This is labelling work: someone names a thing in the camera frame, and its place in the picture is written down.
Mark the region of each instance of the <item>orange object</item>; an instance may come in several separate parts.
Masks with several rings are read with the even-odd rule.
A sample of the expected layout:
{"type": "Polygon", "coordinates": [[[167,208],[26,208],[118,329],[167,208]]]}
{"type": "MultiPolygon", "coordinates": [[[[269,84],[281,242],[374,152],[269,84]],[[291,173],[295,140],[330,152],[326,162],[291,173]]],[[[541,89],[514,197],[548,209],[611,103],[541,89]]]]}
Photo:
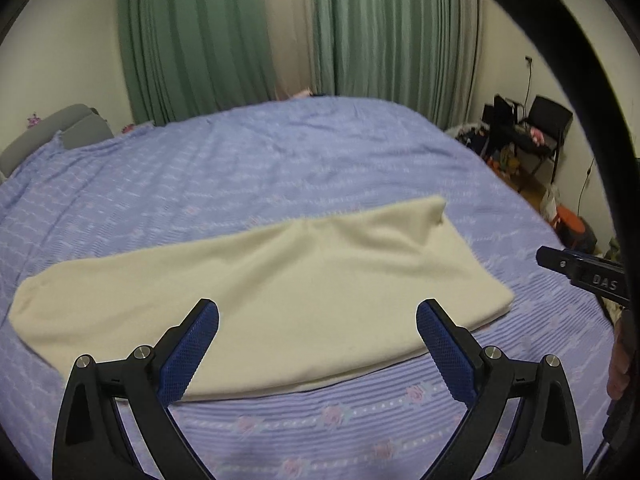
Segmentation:
{"type": "Polygon", "coordinates": [[[556,208],[556,217],[551,221],[551,225],[557,231],[560,223],[564,224],[571,229],[571,231],[579,235],[584,234],[586,231],[584,222],[580,220],[580,217],[565,208],[563,205],[559,205],[558,208],[556,208]]]}

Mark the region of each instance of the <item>human hand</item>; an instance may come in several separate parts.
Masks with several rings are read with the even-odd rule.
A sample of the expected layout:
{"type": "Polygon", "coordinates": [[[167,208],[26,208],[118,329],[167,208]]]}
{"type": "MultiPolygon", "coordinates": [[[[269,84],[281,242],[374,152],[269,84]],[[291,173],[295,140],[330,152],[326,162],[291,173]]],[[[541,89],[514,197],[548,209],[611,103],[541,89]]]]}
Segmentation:
{"type": "Polygon", "coordinates": [[[613,348],[611,349],[611,361],[609,363],[609,382],[607,393],[613,400],[620,400],[626,387],[629,385],[629,367],[631,357],[622,346],[622,319],[619,319],[614,328],[613,348]]]}

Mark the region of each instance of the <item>chair seat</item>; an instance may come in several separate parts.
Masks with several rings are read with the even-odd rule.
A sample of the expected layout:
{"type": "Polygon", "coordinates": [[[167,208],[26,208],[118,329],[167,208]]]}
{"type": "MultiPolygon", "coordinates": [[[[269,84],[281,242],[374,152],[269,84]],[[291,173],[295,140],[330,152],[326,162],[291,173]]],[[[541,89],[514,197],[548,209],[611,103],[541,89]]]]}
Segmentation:
{"type": "Polygon", "coordinates": [[[523,152],[532,153],[537,156],[549,156],[556,149],[557,143],[549,136],[545,136],[545,146],[537,146],[531,135],[526,131],[521,131],[517,126],[500,126],[500,134],[505,140],[513,142],[523,152]]]}

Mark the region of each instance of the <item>silver screw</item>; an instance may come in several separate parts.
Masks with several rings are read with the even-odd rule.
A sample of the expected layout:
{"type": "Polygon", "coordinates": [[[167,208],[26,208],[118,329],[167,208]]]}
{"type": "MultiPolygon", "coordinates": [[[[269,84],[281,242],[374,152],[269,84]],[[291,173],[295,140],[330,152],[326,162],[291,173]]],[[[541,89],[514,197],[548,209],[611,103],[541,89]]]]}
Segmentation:
{"type": "Polygon", "coordinates": [[[133,357],[136,359],[144,359],[151,354],[151,348],[146,345],[139,346],[133,351],[133,357]]]}
{"type": "Polygon", "coordinates": [[[86,368],[91,362],[91,358],[88,355],[81,355],[76,359],[76,366],[78,368],[86,368]]]}
{"type": "Polygon", "coordinates": [[[500,357],[502,357],[502,350],[497,346],[488,346],[484,349],[484,355],[489,359],[500,359],[500,357]]]}
{"type": "Polygon", "coordinates": [[[546,356],[545,361],[546,361],[546,364],[548,364],[549,366],[552,366],[553,368],[560,366],[560,359],[558,359],[553,354],[549,354],[548,356],[546,356]]]}

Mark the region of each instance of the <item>chair leg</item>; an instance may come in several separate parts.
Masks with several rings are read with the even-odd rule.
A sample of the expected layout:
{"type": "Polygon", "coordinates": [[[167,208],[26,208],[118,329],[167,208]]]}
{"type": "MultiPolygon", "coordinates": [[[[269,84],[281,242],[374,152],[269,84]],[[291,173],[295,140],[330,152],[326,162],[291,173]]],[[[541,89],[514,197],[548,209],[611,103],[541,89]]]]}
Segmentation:
{"type": "Polygon", "coordinates": [[[551,174],[551,183],[556,179],[556,170],[558,169],[558,157],[560,156],[560,147],[556,148],[556,154],[554,156],[554,171],[551,174]]]}
{"type": "MultiPolygon", "coordinates": [[[[533,168],[533,171],[531,172],[531,174],[529,175],[530,177],[535,176],[536,171],[540,169],[540,166],[542,166],[542,163],[545,161],[544,158],[539,158],[538,164],[536,165],[535,168],[533,168]]],[[[520,187],[518,188],[518,193],[521,192],[524,189],[524,183],[520,184],[520,187]]]]}

